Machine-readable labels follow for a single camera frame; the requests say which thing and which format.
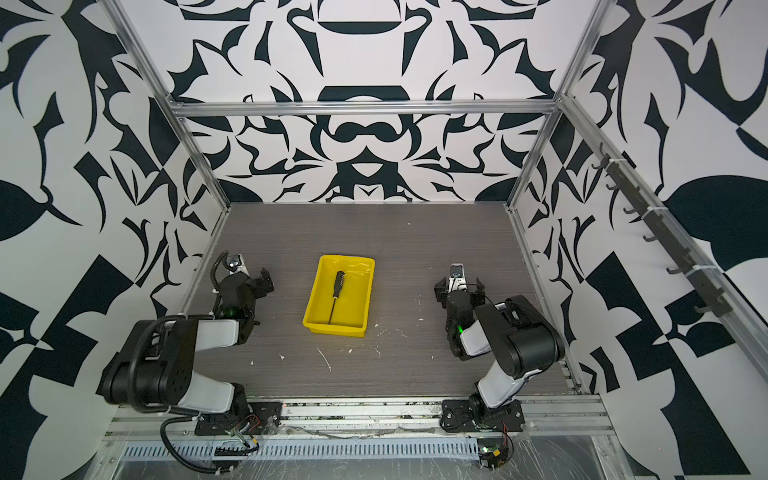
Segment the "black yellow screwdriver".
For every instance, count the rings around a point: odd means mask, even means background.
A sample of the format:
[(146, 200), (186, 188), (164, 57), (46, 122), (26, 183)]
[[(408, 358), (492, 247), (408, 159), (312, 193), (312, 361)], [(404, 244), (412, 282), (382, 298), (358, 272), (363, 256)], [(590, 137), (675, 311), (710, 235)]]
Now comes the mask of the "black yellow screwdriver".
[(328, 325), (330, 325), (333, 321), (335, 307), (343, 289), (345, 276), (346, 276), (346, 273), (342, 270), (339, 270), (336, 272), (336, 276), (333, 284), (333, 291), (332, 291), (332, 304), (331, 304), (330, 313), (327, 321)]

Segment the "aluminium frame crossbar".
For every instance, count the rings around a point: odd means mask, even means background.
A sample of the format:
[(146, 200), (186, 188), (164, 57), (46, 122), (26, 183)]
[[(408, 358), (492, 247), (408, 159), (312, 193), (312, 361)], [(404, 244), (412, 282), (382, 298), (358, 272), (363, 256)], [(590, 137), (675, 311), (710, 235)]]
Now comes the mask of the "aluminium frame crossbar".
[(409, 101), (316, 101), (316, 102), (172, 102), (177, 117), (282, 116), (282, 115), (376, 115), (550, 113), (551, 99), (531, 100), (409, 100)]

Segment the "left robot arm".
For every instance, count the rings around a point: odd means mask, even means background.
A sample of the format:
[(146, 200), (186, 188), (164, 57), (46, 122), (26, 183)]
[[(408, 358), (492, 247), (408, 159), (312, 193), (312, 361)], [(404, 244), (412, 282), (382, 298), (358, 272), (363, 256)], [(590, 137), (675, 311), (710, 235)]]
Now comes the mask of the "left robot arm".
[(169, 315), (137, 322), (104, 368), (97, 394), (140, 413), (223, 414), (242, 397), (234, 383), (195, 371), (199, 352), (243, 345), (258, 321), (256, 301), (274, 291), (265, 268), (240, 269), (218, 282), (211, 314)]

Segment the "yellow plastic bin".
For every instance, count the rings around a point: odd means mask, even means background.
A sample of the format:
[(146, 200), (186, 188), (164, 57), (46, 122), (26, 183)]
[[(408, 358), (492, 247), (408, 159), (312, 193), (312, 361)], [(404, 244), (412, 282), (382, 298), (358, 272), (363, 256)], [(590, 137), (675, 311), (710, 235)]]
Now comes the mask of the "yellow plastic bin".
[(375, 260), (367, 257), (321, 256), (303, 326), (315, 334), (363, 338), (375, 266)]

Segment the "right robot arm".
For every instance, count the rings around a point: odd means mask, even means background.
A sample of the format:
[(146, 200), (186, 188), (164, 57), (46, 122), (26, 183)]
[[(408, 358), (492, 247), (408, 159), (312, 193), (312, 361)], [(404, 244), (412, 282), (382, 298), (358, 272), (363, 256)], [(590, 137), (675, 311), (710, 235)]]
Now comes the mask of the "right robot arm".
[(493, 303), (481, 282), (463, 277), (439, 280), (434, 294), (446, 312), (451, 353), (462, 361), (493, 356), (470, 397), (479, 413), (511, 403), (531, 378), (565, 356), (559, 332), (523, 295)]

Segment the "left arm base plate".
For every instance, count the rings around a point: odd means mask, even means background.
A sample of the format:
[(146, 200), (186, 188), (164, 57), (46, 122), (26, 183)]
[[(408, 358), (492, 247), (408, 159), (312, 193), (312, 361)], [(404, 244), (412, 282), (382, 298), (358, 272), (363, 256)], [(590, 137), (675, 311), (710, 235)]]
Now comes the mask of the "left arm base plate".
[(237, 430), (243, 435), (262, 435), (281, 423), (282, 402), (249, 402), (247, 407), (235, 406), (222, 414), (204, 416), (195, 426), (197, 436), (228, 435)]

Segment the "black wall hook rack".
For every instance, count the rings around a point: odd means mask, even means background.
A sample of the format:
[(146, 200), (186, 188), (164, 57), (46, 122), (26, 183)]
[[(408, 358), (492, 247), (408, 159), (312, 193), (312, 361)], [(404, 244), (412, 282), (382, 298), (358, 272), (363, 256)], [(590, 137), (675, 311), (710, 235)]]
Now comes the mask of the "black wall hook rack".
[(643, 237), (647, 243), (657, 242), (670, 257), (673, 265), (666, 269), (670, 275), (682, 275), (703, 301), (694, 310), (723, 317), (733, 311), (722, 283), (716, 279), (718, 268), (694, 251), (693, 241), (682, 231), (670, 210), (649, 189), (625, 158), (613, 158), (599, 147), (600, 160), (594, 166), (603, 170), (613, 181), (608, 189), (619, 191), (629, 205), (624, 212), (641, 220), (650, 233)]

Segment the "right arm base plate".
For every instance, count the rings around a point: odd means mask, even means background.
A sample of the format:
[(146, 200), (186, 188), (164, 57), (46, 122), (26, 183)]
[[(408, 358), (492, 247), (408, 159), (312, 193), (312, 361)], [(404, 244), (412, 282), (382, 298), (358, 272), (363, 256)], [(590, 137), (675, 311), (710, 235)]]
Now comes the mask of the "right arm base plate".
[(469, 433), (506, 430), (521, 432), (525, 417), (519, 401), (488, 409), (479, 400), (443, 400), (440, 428), (448, 433)]

